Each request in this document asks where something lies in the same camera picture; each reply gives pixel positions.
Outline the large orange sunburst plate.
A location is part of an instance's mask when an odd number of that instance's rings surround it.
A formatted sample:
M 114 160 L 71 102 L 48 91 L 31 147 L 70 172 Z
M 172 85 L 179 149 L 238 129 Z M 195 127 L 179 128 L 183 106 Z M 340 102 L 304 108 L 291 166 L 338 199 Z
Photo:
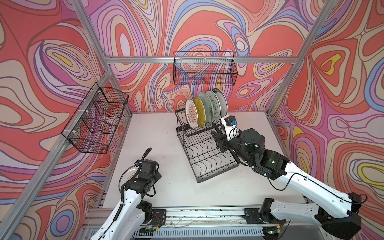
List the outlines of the large orange sunburst plate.
M 137 172 L 139 167 L 137 166 L 131 166 L 129 167 L 128 169 L 126 169 L 123 174 L 121 175 L 120 179 L 119 179 L 119 183 L 118 183 L 118 190 L 121 189 L 121 186 L 126 183 L 127 181 L 129 181 L 134 175 L 135 173 Z

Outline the yellow green woven bamboo tray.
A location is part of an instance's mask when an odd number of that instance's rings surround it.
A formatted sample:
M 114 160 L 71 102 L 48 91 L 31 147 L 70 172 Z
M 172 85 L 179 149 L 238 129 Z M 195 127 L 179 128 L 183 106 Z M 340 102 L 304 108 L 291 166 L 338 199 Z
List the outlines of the yellow green woven bamboo tray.
M 195 104 L 195 107 L 198 113 L 198 118 L 199 118 L 198 126 L 202 128 L 206 124 L 206 112 L 205 112 L 204 104 L 199 97 L 194 98 L 193 102 Z

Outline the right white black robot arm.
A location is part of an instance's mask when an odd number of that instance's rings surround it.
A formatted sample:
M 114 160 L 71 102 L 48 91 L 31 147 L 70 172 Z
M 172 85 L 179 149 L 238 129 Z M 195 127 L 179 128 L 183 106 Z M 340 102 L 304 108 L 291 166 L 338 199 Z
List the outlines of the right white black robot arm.
M 215 131 L 211 134 L 222 152 L 229 151 L 235 159 L 244 161 L 269 182 L 283 184 L 283 191 L 290 187 L 312 201 L 310 204 L 292 204 L 266 198 L 257 213 L 262 222 L 294 220 L 309 223 L 343 240 L 350 240 L 361 230 L 361 195 L 337 191 L 305 173 L 278 152 L 266 149 L 265 137 L 254 129 L 240 131 L 238 136 L 230 139 Z

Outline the small orange sunburst plate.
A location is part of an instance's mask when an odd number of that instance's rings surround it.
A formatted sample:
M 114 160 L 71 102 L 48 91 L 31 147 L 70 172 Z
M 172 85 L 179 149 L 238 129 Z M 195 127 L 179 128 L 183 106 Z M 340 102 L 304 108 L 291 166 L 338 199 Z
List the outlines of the small orange sunburst plate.
M 192 129 L 196 129 L 198 127 L 199 119 L 196 106 L 191 99 L 186 100 L 185 111 L 188 124 Z

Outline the pale green flower plate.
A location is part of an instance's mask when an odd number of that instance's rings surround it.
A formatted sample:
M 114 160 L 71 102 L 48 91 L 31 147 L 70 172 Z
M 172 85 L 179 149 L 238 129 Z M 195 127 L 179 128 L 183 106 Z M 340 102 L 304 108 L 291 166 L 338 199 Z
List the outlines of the pale green flower plate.
M 205 108 L 205 113 L 206 113 L 206 125 L 207 124 L 212 124 L 213 123 L 213 106 L 211 103 L 211 100 L 209 99 L 208 95 L 204 92 L 200 92 L 198 97 L 202 101 L 204 108 Z

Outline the white plate with clover emblem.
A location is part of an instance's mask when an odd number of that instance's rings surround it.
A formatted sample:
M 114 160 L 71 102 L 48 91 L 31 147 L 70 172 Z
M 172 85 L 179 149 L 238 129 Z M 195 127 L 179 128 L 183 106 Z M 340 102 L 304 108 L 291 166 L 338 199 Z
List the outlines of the white plate with clover emblem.
M 221 120 L 221 105 L 217 95 L 212 90 L 206 91 L 213 107 L 213 123 L 217 124 Z

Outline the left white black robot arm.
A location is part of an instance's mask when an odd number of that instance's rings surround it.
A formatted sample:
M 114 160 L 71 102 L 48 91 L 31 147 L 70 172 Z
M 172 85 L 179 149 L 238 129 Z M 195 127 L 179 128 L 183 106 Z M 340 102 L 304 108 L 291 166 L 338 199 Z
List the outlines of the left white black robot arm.
M 120 201 L 92 240 L 129 240 L 141 226 L 152 221 L 152 204 L 143 198 L 161 179 L 159 164 L 140 160 L 133 177 L 121 186 Z

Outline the green rimmed white plate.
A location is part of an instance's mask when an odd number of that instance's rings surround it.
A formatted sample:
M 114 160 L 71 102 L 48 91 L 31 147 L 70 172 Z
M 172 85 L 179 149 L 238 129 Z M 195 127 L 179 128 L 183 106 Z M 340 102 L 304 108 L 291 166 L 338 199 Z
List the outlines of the green rimmed white plate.
M 213 92 L 216 94 L 218 100 L 219 100 L 219 103 L 220 103 L 220 107 L 221 107 L 221 117 L 224 117 L 228 114 L 228 103 L 227 103 L 227 99 L 225 97 L 225 95 L 223 94 L 223 92 L 217 88 L 214 88 L 213 89 Z

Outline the black metal dish rack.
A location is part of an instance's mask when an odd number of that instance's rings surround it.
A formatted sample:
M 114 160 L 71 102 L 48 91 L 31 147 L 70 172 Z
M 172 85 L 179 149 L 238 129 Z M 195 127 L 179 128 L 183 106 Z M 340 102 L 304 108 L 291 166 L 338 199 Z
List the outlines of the black metal dish rack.
M 221 152 L 211 132 L 222 133 L 221 124 L 192 129 L 185 109 L 175 111 L 177 136 L 188 158 L 197 183 L 202 183 L 236 168 L 239 163 L 229 151 Z

